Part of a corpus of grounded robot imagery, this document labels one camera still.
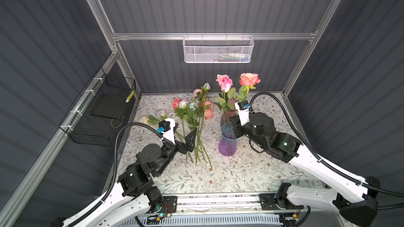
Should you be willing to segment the blue purple glass vase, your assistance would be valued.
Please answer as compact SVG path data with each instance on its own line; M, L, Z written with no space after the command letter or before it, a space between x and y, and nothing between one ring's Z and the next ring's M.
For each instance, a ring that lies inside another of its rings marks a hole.
M239 138L237 128L232 123L226 123L223 125L221 133L222 138L218 145L219 153L225 157L231 157L237 151L237 139Z

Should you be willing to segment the magenta pink rose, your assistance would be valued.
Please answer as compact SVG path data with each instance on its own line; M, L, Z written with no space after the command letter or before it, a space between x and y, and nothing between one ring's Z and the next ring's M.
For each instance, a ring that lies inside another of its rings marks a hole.
M233 86L233 81L228 75L217 75L216 81L221 89L221 93L218 94L215 105L222 112L222 105L226 104L229 99L234 98L236 88Z

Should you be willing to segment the coral pink rose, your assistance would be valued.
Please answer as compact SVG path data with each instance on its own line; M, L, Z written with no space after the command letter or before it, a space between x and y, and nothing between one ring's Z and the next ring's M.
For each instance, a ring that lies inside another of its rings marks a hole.
M238 95L236 96L237 101L247 100L247 96L251 89L255 89L255 85L261 82L259 75L254 73L242 73L240 75L240 89Z

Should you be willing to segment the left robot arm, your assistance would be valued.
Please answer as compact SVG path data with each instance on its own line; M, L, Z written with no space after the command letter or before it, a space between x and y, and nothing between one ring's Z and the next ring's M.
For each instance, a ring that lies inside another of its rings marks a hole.
M58 218L53 227L116 227L132 218L152 213L162 218L170 208L153 178L160 176L177 153L192 152L197 130L190 132L185 142L176 141L172 149L157 144L147 145L136 155L114 182L111 192L105 192L85 209L69 218Z

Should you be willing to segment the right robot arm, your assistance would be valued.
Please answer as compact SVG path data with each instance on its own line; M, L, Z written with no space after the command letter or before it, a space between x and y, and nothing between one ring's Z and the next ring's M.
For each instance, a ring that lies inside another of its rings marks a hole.
M231 117L230 122L235 136L245 136L256 153L266 153L307 171L328 186L326 189L309 189L283 182L274 195L274 204L281 209L308 206L334 211L357 226L371 226L378 212L378 201L377 194L364 187L368 179L357 177L357 185L339 175L332 169L346 175L350 172L330 164L326 159L317 159L301 140L278 132L273 119L262 112Z

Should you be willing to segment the red glass vase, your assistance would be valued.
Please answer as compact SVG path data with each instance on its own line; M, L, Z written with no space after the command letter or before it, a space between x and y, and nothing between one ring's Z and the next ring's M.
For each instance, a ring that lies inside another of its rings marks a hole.
M232 98L229 99L228 102L224 105L222 105L222 116L220 120L220 125L223 126L226 123L230 122L230 117L234 116L236 113L236 108L235 104L237 103L237 100Z

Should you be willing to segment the pink peony spray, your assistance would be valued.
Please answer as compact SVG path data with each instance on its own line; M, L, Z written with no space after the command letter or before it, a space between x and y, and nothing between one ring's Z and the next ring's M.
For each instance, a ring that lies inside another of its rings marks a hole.
M196 102L197 122L195 164L205 162L208 165L208 170L212 171L213 165L211 164L210 157L201 139L205 120L209 120L213 117L213 103L209 100L210 89L211 86L209 83L205 83L202 87L195 89L193 92L193 100Z

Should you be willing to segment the white peony flower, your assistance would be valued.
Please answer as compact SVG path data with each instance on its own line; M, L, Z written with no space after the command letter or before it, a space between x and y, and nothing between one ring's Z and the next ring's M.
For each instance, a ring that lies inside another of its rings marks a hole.
M195 139L195 164L200 161L199 158L199 136L200 128L202 125L201 119L201 108L196 102L188 102L187 100L182 100L178 104L178 115L183 122L183 126L188 125L190 131L196 129L196 139Z

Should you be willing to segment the white blue rose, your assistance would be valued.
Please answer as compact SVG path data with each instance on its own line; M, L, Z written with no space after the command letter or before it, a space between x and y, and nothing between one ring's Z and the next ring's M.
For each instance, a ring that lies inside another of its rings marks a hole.
M158 113L158 117L160 120L165 120L166 118L168 118L167 111L164 109L160 110Z

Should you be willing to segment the floral patterned table mat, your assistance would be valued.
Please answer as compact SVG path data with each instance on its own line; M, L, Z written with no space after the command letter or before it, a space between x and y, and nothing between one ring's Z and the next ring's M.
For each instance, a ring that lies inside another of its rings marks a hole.
M175 98L188 98L190 95L149 95L143 96L136 109L133 121L139 122L144 115L157 118L160 110L167 111L168 117L180 123L177 132L182 131L181 121L174 115ZM296 134L290 128L279 104L269 96L255 99L253 108L273 117L278 131ZM183 154L177 154L164 173L153 178L155 186L163 194L181 193L227 193L227 192L266 192L278 190L282 182L290 182L304 188L324 188L322 182L306 171L277 160L266 153L254 152L246 137L237 139L237 151L231 157L219 153L218 145L222 138L220 126L221 112L215 106L213 118L204 122L202 143L213 165L208 170L205 162L197 165ZM136 154L146 145L161 143L156 135L145 128L134 126L122 152L118 174L125 171L129 164L136 161Z

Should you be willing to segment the pale pink rose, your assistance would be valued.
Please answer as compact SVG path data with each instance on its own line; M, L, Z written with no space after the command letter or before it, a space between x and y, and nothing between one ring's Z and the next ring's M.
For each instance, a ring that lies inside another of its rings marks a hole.
M139 122L147 125L158 125L159 120L152 115L144 115L139 118Z

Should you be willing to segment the yellow marker pen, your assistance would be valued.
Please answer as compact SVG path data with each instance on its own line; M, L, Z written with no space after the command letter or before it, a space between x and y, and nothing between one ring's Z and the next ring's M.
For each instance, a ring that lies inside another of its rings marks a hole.
M131 100L131 98L134 96L134 94L135 94L135 90L132 90L131 91L131 93L127 96L127 98L126 98L126 103L129 103L130 102L130 100Z

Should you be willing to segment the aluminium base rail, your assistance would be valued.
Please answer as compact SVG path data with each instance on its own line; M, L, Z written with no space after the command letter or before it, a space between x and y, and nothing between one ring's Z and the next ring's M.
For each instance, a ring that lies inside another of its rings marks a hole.
M291 210L306 206L338 212L342 208L342 198L342 193L334 189L310 189L282 183L276 193L214 194L206 197L187 195L180 197L176 204L187 209L198 207L227 209L248 208L268 201L270 210ZM154 213L159 210L172 212L174 210L174 207L165 205L165 199L157 187L151 187L145 191L135 191L133 195L126 195L121 187L117 187L113 188L110 194L104 194L98 201L90 205L86 219L92 225L102 221L121 223L147 212Z

